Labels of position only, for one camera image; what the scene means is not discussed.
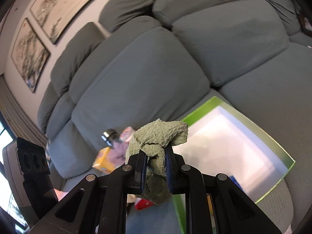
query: round hole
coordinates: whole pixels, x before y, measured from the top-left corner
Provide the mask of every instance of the round hole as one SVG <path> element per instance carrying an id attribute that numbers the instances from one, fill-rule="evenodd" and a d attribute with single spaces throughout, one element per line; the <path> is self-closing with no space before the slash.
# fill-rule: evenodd
<path id="1" fill-rule="evenodd" d="M 39 161 L 38 161 L 38 157 L 37 157 L 35 154 L 33 154 L 32 160 L 34 161 L 34 165 L 35 165 L 36 169 L 37 169 L 38 171 L 40 171 L 41 166 L 40 166 L 40 163 L 39 163 Z"/>
<path id="2" fill-rule="evenodd" d="M 46 168 L 46 159 L 44 157 L 41 158 L 41 162 L 44 168 Z"/>
<path id="3" fill-rule="evenodd" d="M 24 153 L 23 155 L 23 161 L 24 161 L 24 165 L 26 166 L 26 168 L 28 170 L 30 170 L 32 168 L 31 164 L 30 164 L 30 159 L 29 159 L 29 155 L 27 153 Z"/>

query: landscape painting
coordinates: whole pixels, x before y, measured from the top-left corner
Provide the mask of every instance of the landscape painting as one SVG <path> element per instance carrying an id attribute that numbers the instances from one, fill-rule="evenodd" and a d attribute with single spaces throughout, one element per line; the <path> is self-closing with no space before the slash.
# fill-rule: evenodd
<path id="1" fill-rule="evenodd" d="M 11 58 L 21 77 L 33 93 L 49 55 L 49 51 L 35 34 L 27 18 L 25 18 L 18 31 Z"/>
<path id="2" fill-rule="evenodd" d="M 35 0 L 30 11 L 52 43 L 56 44 L 66 26 L 89 1 Z"/>

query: green cloth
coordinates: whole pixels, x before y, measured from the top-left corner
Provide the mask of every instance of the green cloth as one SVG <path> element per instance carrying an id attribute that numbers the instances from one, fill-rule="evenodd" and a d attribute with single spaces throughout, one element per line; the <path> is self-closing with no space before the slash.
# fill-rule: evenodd
<path id="1" fill-rule="evenodd" d="M 166 182 L 166 166 L 164 148 L 183 144 L 188 138 L 188 125 L 182 121 L 164 122 L 155 120 L 136 131 L 126 152 L 126 163 L 131 155 L 140 149 L 149 157 L 146 171 L 146 183 L 141 198 L 161 204 L 171 194 Z"/>

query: red object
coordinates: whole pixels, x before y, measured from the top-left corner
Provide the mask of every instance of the red object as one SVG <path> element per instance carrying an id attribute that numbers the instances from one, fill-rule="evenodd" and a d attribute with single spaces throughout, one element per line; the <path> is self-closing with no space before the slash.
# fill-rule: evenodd
<path id="1" fill-rule="evenodd" d="M 137 201 L 135 202 L 135 209 L 142 210 L 152 206 L 153 204 L 154 203 L 152 203 L 151 201 L 138 198 Z"/>

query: crumpled towel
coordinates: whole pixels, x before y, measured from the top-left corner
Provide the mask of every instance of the crumpled towel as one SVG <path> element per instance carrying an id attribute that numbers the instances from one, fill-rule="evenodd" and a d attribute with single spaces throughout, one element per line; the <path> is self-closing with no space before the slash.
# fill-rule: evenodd
<path id="1" fill-rule="evenodd" d="M 146 183 L 141 198 L 161 204 L 171 194 L 166 182 L 166 166 L 164 148 L 183 144 L 188 138 L 188 124 L 182 121 L 164 122 L 157 119 L 137 130 L 130 140 L 126 152 L 126 163 L 131 155 L 140 149 L 149 157 L 146 171 Z"/>

